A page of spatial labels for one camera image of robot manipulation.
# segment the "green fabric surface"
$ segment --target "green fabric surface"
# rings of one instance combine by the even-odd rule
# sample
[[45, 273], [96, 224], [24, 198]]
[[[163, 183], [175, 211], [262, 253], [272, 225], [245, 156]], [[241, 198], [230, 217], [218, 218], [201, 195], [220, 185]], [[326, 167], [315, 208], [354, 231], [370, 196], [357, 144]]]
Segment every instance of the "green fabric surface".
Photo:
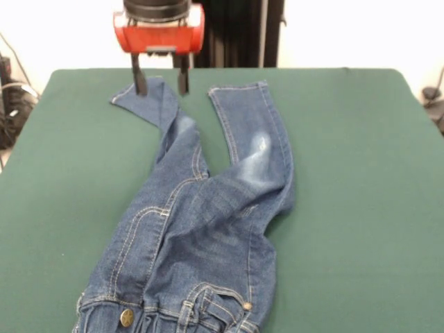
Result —
[[[176, 70], [147, 70], [177, 89]], [[444, 141], [393, 70], [194, 69], [182, 108], [229, 164], [212, 85], [266, 79], [296, 206], [268, 235], [265, 333], [444, 332]], [[70, 332], [76, 301], [148, 177], [159, 131], [112, 106], [129, 69], [55, 72], [0, 175], [0, 332]]]

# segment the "seam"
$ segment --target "seam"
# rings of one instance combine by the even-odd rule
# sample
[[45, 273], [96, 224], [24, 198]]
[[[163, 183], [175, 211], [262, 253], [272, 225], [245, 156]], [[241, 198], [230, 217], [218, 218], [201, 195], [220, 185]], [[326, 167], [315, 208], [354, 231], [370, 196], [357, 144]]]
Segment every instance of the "seam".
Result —
[[111, 295], [112, 279], [113, 279], [114, 274], [115, 274], [115, 272], [116, 272], [117, 265], [119, 264], [119, 259], [120, 259], [120, 257], [122, 256], [123, 250], [124, 250], [124, 248], [125, 248], [125, 246], [126, 246], [126, 242], [128, 241], [128, 239], [129, 239], [129, 237], [130, 237], [130, 233], [131, 233], [131, 230], [132, 230], [132, 228], [133, 228], [133, 224], [134, 224], [134, 222], [135, 222], [135, 219], [139, 216], [139, 214], [141, 214], [142, 212], [144, 212], [144, 211], [146, 211], [146, 210], [153, 210], [153, 211], [158, 210], [159, 212], [157, 212], [157, 213], [160, 214], [160, 215], [164, 215], [165, 212], [166, 212], [166, 211], [164, 211], [162, 208], [159, 208], [159, 207], [155, 207], [155, 206], [153, 206], [153, 207], [145, 207], [144, 209], [138, 211], [138, 212], [136, 213], [136, 215], [134, 215], [134, 217], [133, 217], [133, 219], [132, 219], [132, 221], [131, 221], [130, 227], [129, 227], [129, 229], [128, 229], [128, 234], [126, 235], [125, 241], [124, 241], [124, 243], [123, 243], [122, 249], [120, 250], [120, 253], [119, 253], [119, 255], [117, 256], [116, 263], [114, 264], [114, 268], [112, 269], [112, 272], [111, 272], [110, 286], [109, 286], [109, 288], [108, 288], [108, 294], [109, 294], [109, 295]]
[[117, 280], [119, 279], [120, 271], [122, 270], [123, 264], [125, 263], [125, 260], [126, 260], [126, 256], [127, 256], [128, 253], [130, 252], [131, 246], [132, 246], [133, 241], [134, 241], [134, 239], [135, 239], [135, 237], [136, 237], [137, 229], [138, 229], [138, 227], [139, 227], [140, 221], [141, 221], [146, 215], [148, 215], [149, 213], [152, 213], [152, 212], [156, 212], [156, 211], [155, 211], [155, 210], [147, 210], [147, 211], [144, 212], [144, 213], [138, 218], [138, 220], [137, 220], [137, 223], [136, 223], [136, 226], [135, 226], [135, 228], [134, 228], [134, 232], [133, 232], [133, 237], [132, 237], [132, 239], [131, 239], [130, 244], [128, 245], [128, 248], [126, 249], [125, 256], [123, 257], [123, 259], [122, 259], [122, 263], [120, 263], [119, 270], [117, 271], [117, 274], [116, 274], [116, 278], [115, 278], [115, 281], [114, 281], [114, 297], [116, 296], [116, 292], [117, 292]]
[[199, 152], [197, 154], [197, 159], [196, 159], [196, 170], [197, 170], [197, 174], [198, 174], [198, 178], [201, 180], [203, 178], [202, 173], [200, 172], [200, 155], [202, 153], [202, 147], [199, 145]]
[[85, 307], [85, 306], [90, 305], [92, 303], [103, 302], [103, 301], [115, 302], [120, 305], [130, 305], [132, 307], [142, 308], [140, 304], [132, 303], [132, 302], [125, 302], [124, 300], [120, 300], [116, 297], [109, 297], [109, 296], [99, 296], [99, 297], [92, 298], [92, 299], [88, 300], [87, 302], [85, 302], [84, 304], [82, 304], [82, 307]]
[[248, 317], [251, 315], [251, 312], [248, 312], [246, 317], [242, 320], [241, 325], [237, 328], [236, 333], [239, 333], [242, 325], [247, 321]]
[[225, 115], [225, 112], [223, 111], [223, 108], [221, 107], [221, 104], [217, 96], [215, 94], [210, 94], [210, 97], [212, 97], [212, 100], [215, 104], [216, 113], [219, 116], [219, 119], [221, 120], [222, 128], [225, 133], [225, 138], [228, 144], [228, 148], [230, 150], [231, 163], [235, 164], [239, 161], [239, 156], [237, 154], [236, 142], [231, 132], [230, 124], [228, 123], [228, 119]]
[[[186, 185], [186, 184], [188, 184], [188, 183], [190, 183], [190, 182], [196, 182], [198, 179], [196, 179], [196, 178], [189, 178], [189, 179], [186, 179], [186, 180], [183, 180], [174, 190], [173, 190], [173, 192], [171, 193], [171, 195], [170, 195], [170, 197], [168, 198], [168, 201], [166, 202], [166, 206], [168, 207], [168, 211], [170, 212], [171, 211], [171, 208], [173, 207], [173, 205], [174, 205], [174, 203], [176, 202], [176, 200], [177, 200], [177, 197], [178, 197], [178, 194], [180, 193], [180, 191], [182, 190], [182, 188]], [[162, 230], [161, 230], [161, 232], [159, 233], [159, 237], [157, 238], [157, 246], [156, 246], [156, 249], [155, 249], [155, 255], [154, 255], [154, 259], [153, 260], [151, 260], [151, 263], [150, 263], [150, 266], [149, 266], [149, 268], [148, 268], [148, 271], [146, 272], [146, 279], [145, 279], [145, 286], [148, 284], [148, 280], [149, 280], [149, 278], [150, 278], [150, 276], [151, 276], [151, 272], [152, 272], [152, 270], [153, 270], [153, 265], [154, 265], [154, 262], [155, 262], [155, 259], [157, 258], [157, 255], [159, 254], [159, 249], [160, 249], [160, 239], [161, 239], [161, 237], [162, 237], [162, 235], [164, 234], [164, 232], [165, 232], [165, 227], [167, 226], [167, 224], [168, 224], [168, 222], [169, 222], [169, 217], [170, 217], [170, 215], [168, 215], [168, 217], [165, 219], [165, 221], [164, 221], [164, 223], [163, 223], [163, 226], [162, 226]], [[142, 294], [140, 295], [140, 302], [143, 302], [143, 297], [144, 297], [144, 293], [142, 292]]]
[[111, 103], [113, 103], [113, 104], [116, 103], [117, 99], [120, 99], [121, 97], [123, 97], [123, 96], [125, 96], [127, 93], [129, 93], [130, 90], [131, 90], [131, 88], [133, 88], [133, 86], [134, 86], [134, 83], [133, 83], [132, 85], [130, 85], [130, 86], [128, 87], [127, 90], [125, 90], [124, 92], [121, 92], [120, 94], [116, 95], [116, 96], [111, 100]]
[[257, 325], [250, 323], [249, 321], [247, 321], [248, 316], [245, 318], [245, 320], [243, 321], [242, 325], [247, 325], [251, 330], [254, 331], [259, 331], [259, 329], [257, 328]]
[[187, 184], [188, 182], [195, 182], [197, 180], [198, 180], [198, 178], [188, 178], [188, 179], [185, 179], [182, 182], [180, 182], [179, 185], [176, 186], [176, 188], [171, 192], [168, 200], [166, 201], [166, 205], [165, 205], [166, 208], [165, 208], [165, 210], [168, 211], [168, 212], [171, 211], [170, 208], [175, 203], [176, 196], [178, 195], [178, 192], [180, 191], [180, 189], [182, 188], [183, 185]]
[[227, 314], [229, 314], [230, 317], [231, 317], [231, 319], [233, 320], [234, 324], [237, 324], [236, 318], [233, 316], [233, 314], [232, 314], [228, 309], [226, 309], [225, 307], [220, 306], [219, 304], [216, 304], [215, 302], [212, 302], [212, 301], [209, 300], [208, 298], [205, 298], [205, 299], [206, 299], [206, 301], [210, 302], [210, 303], [213, 304], [214, 306], [218, 307], [219, 309], [222, 309], [222, 310], [225, 311]]
[[191, 319], [191, 315], [193, 314], [193, 307], [191, 306], [191, 309], [189, 309], [188, 311], [189, 311], [189, 313], [188, 313], [187, 319], [185, 319], [185, 326], [184, 326], [183, 333], [187, 333], [189, 319]]
[[253, 89], [257, 89], [258, 87], [264, 87], [264, 84], [260, 84], [260, 83], [253, 83], [252, 85], [248, 85], [246, 87], [230, 87], [230, 86], [225, 86], [225, 87], [213, 87], [208, 91], [208, 94], [211, 94], [212, 92], [215, 92], [216, 90], [253, 90]]
[[281, 137], [280, 137], [280, 133], [279, 133], [279, 130], [278, 130], [278, 126], [276, 125], [276, 122], [275, 122], [275, 118], [274, 118], [274, 116], [271, 114], [271, 106], [267, 103], [262, 88], [263, 88], [263, 87], [259, 87], [259, 90], [260, 90], [260, 92], [261, 92], [262, 99], [263, 99], [264, 102], [265, 102], [266, 108], [267, 108], [268, 113], [270, 114], [271, 120], [272, 120], [272, 122], [273, 122], [273, 127], [275, 128], [277, 138], [279, 139], [279, 145], [280, 145], [280, 151], [281, 151], [281, 153], [282, 153], [282, 158], [284, 159], [285, 167], [287, 167], [287, 158], [286, 158], [285, 153], [284, 153], [284, 146], [283, 146], [283, 144], [282, 144], [282, 139], [281, 139]]
[[198, 178], [198, 172], [196, 172], [196, 163], [195, 163], [198, 150], [199, 150], [199, 146], [197, 146], [194, 149], [193, 157], [191, 159], [191, 168], [193, 169], [193, 175], [194, 175], [195, 178]]
[[251, 235], [253, 233], [253, 223], [250, 226], [250, 236], [248, 237], [248, 256], [247, 256], [247, 283], [250, 302], [253, 303], [253, 288], [251, 287], [251, 273], [250, 273], [250, 255], [251, 255]]
[[173, 316], [173, 317], [180, 317], [180, 314], [178, 314], [177, 312], [169, 311], [169, 310], [163, 309], [161, 307], [144, 307], [144, 310], [146, 310], [148, 312], [159, 311], [159, 312], [168, 314], [168, 315]]
[[[202, 288], [202, 290], [200, 290], [200, 286], [202, 286], [202, 285], [205, 285], [205, 287], [204, 288]], [[240, 295], [240, 294], [238, 294], [236, 291], [234, 291], [234, 290], [232, 290], [232, 289], [229, 289], [229, 288], [224, 288], [224, 287], [218, 287], [218, 286], [215, 286], [214, 284], [210, 284], [210, 283], [208, 283], [208, 282], [201, 282], [201, 283], [199, 283], [199, 284], [197, 284], [189, 293], [188, 293], [188, 296], [187, 296], [187, 300], [189, 300], [190, 298], [191, 298], [191, 295], [192, 295], [192, 293], [194, 293], [194, 292], [196, 292], [196, 295], [193, 297], [193, 301], [195, 302], [196, 301], [196, 299], [197, 299], [197, 297], [199, 296], [199, 293], [201, 293], [202, 291], [204, 291], [204, 290], [206, 290], [206, 289], [208, 289], [208, 288], [211, 288], [211, 289], [213, 289], [217, 294], [220, 294], [220, 295], [225, 295], [225, 296], [232, 296], [233, 298], [235, 298], [238, 302], [239, 302], [239, 304], [244, 304], [245, 302], [244, 302], [244, 298]]]
[[246, 327], [246, 326], [244, 326], [244, 325], [241, 325], [241, 328], [243, 328], [245, 331], [247, 331], [248, 333], [256, 333], [256, 331], [257, 330], [254, 330], [254, 331], [252, 331], [250, 328], [248, 328], [248, 327]]

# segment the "blue denim jeans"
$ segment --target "blue denim jeans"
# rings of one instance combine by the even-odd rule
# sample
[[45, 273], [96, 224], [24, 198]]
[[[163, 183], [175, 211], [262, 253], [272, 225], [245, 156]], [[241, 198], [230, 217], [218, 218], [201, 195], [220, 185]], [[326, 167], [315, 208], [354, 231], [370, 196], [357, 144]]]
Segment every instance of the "blue denim jeans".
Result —
[[210, 177], [196, 123], [161, 78], [112, 103], [160, 149], [78, 301], [74, 332], [256, 333], [275, 291], [270, 220], [294, 202], [291, 147], [266, 82], [209, 91], [231, 165]]

